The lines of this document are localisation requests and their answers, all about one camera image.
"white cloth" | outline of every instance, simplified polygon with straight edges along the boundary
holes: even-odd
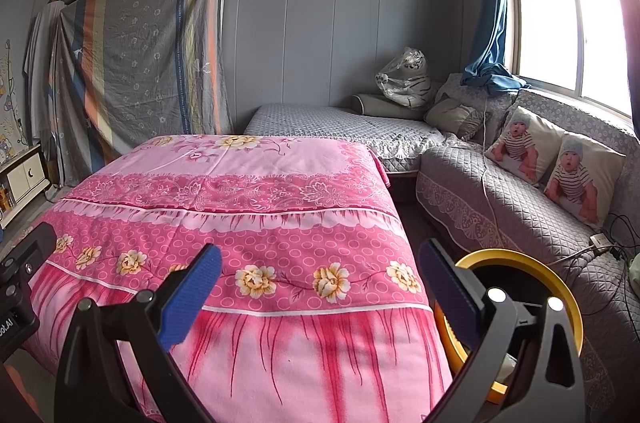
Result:
[[[23,72],[29,82],[29,111],[31,139],[41,143],[47,160],[50,159],[51,127],[49,119],[49,65],[60,11],[65,3],[56,0],[46,4],[36,17],[29,37]]]

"gray quilted bed cover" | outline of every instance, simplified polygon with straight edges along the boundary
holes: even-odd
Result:
[[[262,106],[244,129],[253,136],[332,138],[367,145],[388,174],[416,172],[420,155],[432,146],[456,143],[451,133],[415,120],[362,116],[339,108],[295,104]]]

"floor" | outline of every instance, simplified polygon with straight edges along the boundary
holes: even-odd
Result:
[[[56,201],[64,193],[65,191],[56,193],[51,200]],[[16,215],[4,231],[2,243],[0,243],[0,259],[6,256],[14,244],[22,238],[25,229],[52,206],[53,203],[46,198],[45,193],[41,193]],[[38,404],[42,420],[45,423],[53,423],[53,396],[56,378],[31,358],[29,353],[21,349],[11,355],[5,364],[11,365],[20,373],[25,389]]]
[[[51,198],[56,201],[63,197],[68,190],[58,191],[55,197]],[[4,232],[4,241],[0,243],[0,259],[4,257],[13,244],[22,236],[23,231],[31,225],[40,215],[46,212],[53,203],[47,200],[44,194],[33,200],[16,218],[9,224]],[[425,218],[422,209],[415,202],[402,202],[397,204],[398,214],[404,225],[404,230],[411,244],[412,251],[415,256],[418,255],[420,244],[432,237],[437,237],[445,248],[450,244],[444,239],[431,222]],[[425,284],[427,295],[430,299],[430,305],[433,307],[433,294]],[[44,370],[29,353],[18,350],[6,362],[7,365],[15,367],[26,387],[26,390],[35,398],[40,417],[45,423],[53,423],[53,398],[55,377],[48,371]],[[486,404],[477,421],[484,421],[489,413],[495,411],[495,406]]]

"gray quilted sofa cover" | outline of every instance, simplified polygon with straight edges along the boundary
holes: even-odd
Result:
[[[486,92],[460,86],[460,74],[451,74],[436,95],[442,93],[489,113],[487,133],[494,136],[513,96],[487,101]],[[420,155],[430,147],[466,146],[450,132],[440,132],[424,122],[362,116],[351,110],[296,104],[270,104],[257,110],[244,133],[253,136],[307,136],[364,143],[380,159],[388,174],[415,173]]]
[[[517,105],[625,154],[610,211],[625,213],[640,227],[640,150],[630,129],[533,90],[521,90],[514,107]],[[482,192],[485,168],[486,195],[492,208]],[[591,244],[591,228],[548,200],[542,190],[483,158],[481,146],[427,150],[422,155],[416,194],[427,213],[466,251],[506,247],[549,263]],[[630,244],[623,231],[613,235]],[[588,252],[553,267],[571,288],[583,315],[581,360],[591,422],[639,420],[640,342],[632,324],[640,333],[640,301],[623,280],[623,266],[610,253],[593,257]]]

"blue gripper pad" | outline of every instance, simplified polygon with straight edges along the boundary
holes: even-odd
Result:
[[[431,241],[420,246],[418,261],[422,277],[429,283],[456,338],[469,349],[477,349],[482,340],[478,324],[482,301],[465,286],[475,287],[476,291],[478,285],[484,289],[480,281],[472,272],[456,268]]]
[[[185,270],[187,276],[162,309],[158,340],[165,351],[184,342],[221,270],[220,249],[213,244],[207,244]]]

